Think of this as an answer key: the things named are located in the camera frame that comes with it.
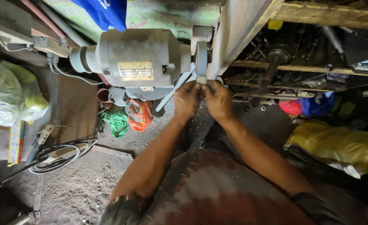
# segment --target blue cloth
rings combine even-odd
[[[109,25],[118,31],[126,30],[127,0],[72,0],[91,16],[105,31]]]
[[[313,98],[301,98],[302,113],[311,116],[323,116],[335,106],[335,93],[318,94]]]

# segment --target person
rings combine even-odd
[[[236,119],[230,91],[207,82],[175,91],[174,116],[127,168],[99,224],[346,224],[296,168]],[[222,141],[205,139],[204,149],[172,160],[200,93],[240,159],[217,145]]]

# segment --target forearm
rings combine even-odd
[[[234,116],[219,121],[242,160],[291,195],[314,188],[284,157],[254,136]]]
[[[169,124],[127,168],[110,199],[126,194],[149,197],[159,186],[186,121],[172,118]]]

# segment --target coiled wire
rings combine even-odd
[[[88,153],[89,150],[91,150],[92,146],[94,146],[97,142],[98,142],[97,138],[81,139],[81,140],[79,139],[79,140],[70,141],[70,142],[66,142],[66,143],[63,143],[63,144],[56,144],[56,145],[53,145],[53,146],[50,146],[50,147],[43,148],[41,150],[40,155],[39,155],[39,158],[40,158],[40,160],[38,160],[39,162],[42,162],[43,160],[41,160],[41,159],[45,159],[50,154],[52,154],[56,151],[65,149],[65,148],[73,147],[73,148],[75,148],[75,150],[77,152],[74,156],[71,156],[67,159],[60,159],[60,160],[56,159],[55,161],[53,161],[50,164],[45,165],[45,166],[39,166],[39,163],[38,163],[38,164],[32,166],[31,168],[29,168],[28,170],[33,174],[44,174],[44,173],[49,173],[49,172],[58,170],[62,167],[67,166],[68,164],[70,164],[75,159],[77,159],[77,158],[85,155],[86,153]]]

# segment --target red plastic bag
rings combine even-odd
[[[299,99],[286,101],[286,102],[280,102],[279,105],[280,105],[280,108],[288,114],[299,115],[302,113],[302,104],[301,104],[301,100]]]
[[[128,124],[132,129],[142,132],[151,124],[153,120],[151,108],[151,101],[130,100]]]

